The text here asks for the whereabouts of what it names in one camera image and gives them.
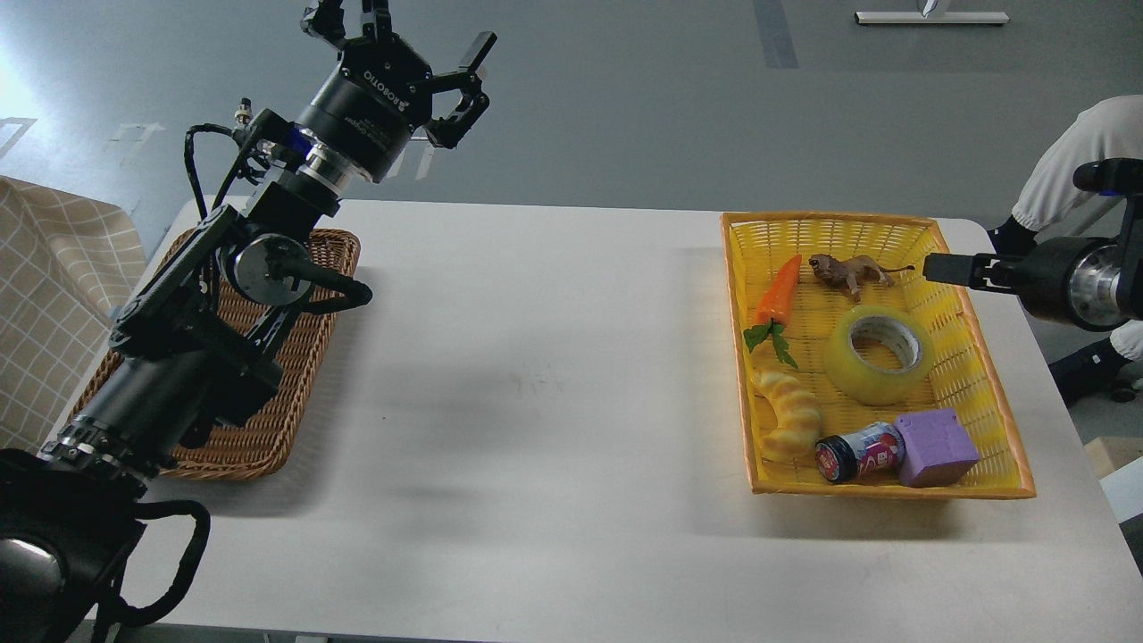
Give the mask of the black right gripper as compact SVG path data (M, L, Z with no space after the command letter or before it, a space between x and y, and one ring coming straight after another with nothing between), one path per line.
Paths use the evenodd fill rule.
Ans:
M1033 318L1084 330L1124 325L1124 251L1110 238L1052 238L1025 256L928 254L922 276L974 290L1012 290Z

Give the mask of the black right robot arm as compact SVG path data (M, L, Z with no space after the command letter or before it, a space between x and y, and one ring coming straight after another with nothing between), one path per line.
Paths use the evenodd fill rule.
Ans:
M1122 224L1116 238L1050 238L1025 256L930 254L922 276L930 282L1016 296L1033 318L1109 332L1142 318L1140 159L1085 163L1073 174L1076 188L1120 198Z

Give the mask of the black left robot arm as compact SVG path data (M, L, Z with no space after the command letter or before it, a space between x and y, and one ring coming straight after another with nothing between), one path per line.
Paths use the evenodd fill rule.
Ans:
M3 642L64 642L89 612L91 638L147 626L187 595L211 514L193 500L144 503L147 481L216 426L242 426L280 389L277 354L304 316L371 302L363 282L312 262L321 217L347 183L379 183L413 134L454 148L489 106L480 66L496 34L475 37L437 74L363 1L347 37L342 5L313 1L301 26L338 50L338 66L286 121L241 99L232 128L189 128L184 162L200 222L125 305L109 338L121 365L35 455L3 449ZM239 146L208 206L193 140Z

